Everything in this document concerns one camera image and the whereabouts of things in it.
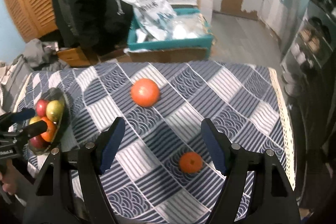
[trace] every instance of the patterned tablecloth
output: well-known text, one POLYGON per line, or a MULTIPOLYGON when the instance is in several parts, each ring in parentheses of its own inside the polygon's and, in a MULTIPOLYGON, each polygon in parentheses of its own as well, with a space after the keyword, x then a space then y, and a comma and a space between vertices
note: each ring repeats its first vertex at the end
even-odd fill
MULTIPOLYGON (((18 110, 33 107, 51 87, 64 91, 71 124, 62 150, 94 140, 118 116, 126 121, 119 151, 101 181, 114 211, 145 223, 205 223, 225 177, 215 168, 200 135, 201 121, 245 149, 275 151, 294 186, 293 143, 288 113, 274 70, 212 61, 176 64, 104 63, 85 69, 34 72, 21 92, 18 110), (154 80, 160 100, 142 108, 130 98, 132 83, 154 80), (199 153, 203 169, 185 174, 178 162, 199 153)), ((41 168, 46 156, 26 156, 41 168)), ((78 173, 75 193, 82 197, 78 173)), ((236 219, 246 213, 253 172, 247 176, 236 219)))

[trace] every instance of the teal bin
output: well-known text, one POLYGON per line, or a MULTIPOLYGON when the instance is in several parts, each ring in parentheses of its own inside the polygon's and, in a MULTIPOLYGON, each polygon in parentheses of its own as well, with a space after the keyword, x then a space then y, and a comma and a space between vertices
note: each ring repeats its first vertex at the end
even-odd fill
MULTIPOLYGON (((174 11, 178 15, 190 15, 194 13, 199 13, 197 8, 176 8, 174 11)), ((212 45, 213 35, 207 34, 200 38, 191 39, 175 39, 175 40, 164 40, 164 41, 145 41, 143 43, 137 43, 136 30, 139 28, 139 24, 135 18, 132 20, 131 28, 128 33, 127 45, 131 51, 139 49, 147 50, 164 50, 172 48, 188 48, 188 47, 202 47, 207 48, 207 56, 210 56, 210 49, 212 45)))

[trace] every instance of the wooden floor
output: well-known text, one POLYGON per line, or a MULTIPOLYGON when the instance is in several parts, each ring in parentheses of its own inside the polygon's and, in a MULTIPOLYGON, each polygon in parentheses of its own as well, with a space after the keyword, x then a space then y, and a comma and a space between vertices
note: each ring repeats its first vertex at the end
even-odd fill
POLYGON ((262 65, 281 74, 277 41, 258 21, 213 14, 211 24, 217 37, 211 60, 262 65))

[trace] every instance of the silver bolt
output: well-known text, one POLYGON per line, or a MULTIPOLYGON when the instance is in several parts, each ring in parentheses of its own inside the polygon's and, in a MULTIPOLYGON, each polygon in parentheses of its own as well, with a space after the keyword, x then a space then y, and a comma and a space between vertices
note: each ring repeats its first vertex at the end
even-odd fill
POLYGON ((239 150, 240 149, 240 145, 238 143, 233 143, 231 145, 231 147, 234 149, 234 150, 239 150))
POLYGON ((94 142, 89 142, 89 143, 87 143, 87 144, 85 145, 85 147, 86 147, 87 149, 94 148, 94 146, 95 146, 95 143, 94 143, 94 142))
POLYGON ((274 151, 273 150, 270 150, 270 149, 267 149, 266 150, 266 154, 270 157, 274 156, 274 151))
POLYGON ((58 149, 57 147, 56 147, 56 148, 53 148, 52 151, 51 151, 51 153, 52 153, 53 155, 56 155, 56 154, 59 153, 59 149, 58 149))

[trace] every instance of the large orange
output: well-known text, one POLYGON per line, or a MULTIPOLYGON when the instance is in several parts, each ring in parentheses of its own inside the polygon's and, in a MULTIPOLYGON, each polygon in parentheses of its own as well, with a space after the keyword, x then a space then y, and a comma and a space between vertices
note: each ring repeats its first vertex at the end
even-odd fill
POLYGON ((150 107, 158 101, 160 90, 154 81, 142 78, 132 86, 131 97, 137 105, 150 107))
POLYGON ((53 140, 53 137, 55 135, 55 131, 57 129, 56 125, 52 121, 50 121, 47 117, 41 118, 42 121, 45 121, 47 123, 48 129, 46 132, 41 134, 41 137, 46 142, 51 142, 53 140))
POLYGON ((203 167, 203 160, 196 152, 187 152, 181 156, 179 166, 184 173, 197 173, 203 167))

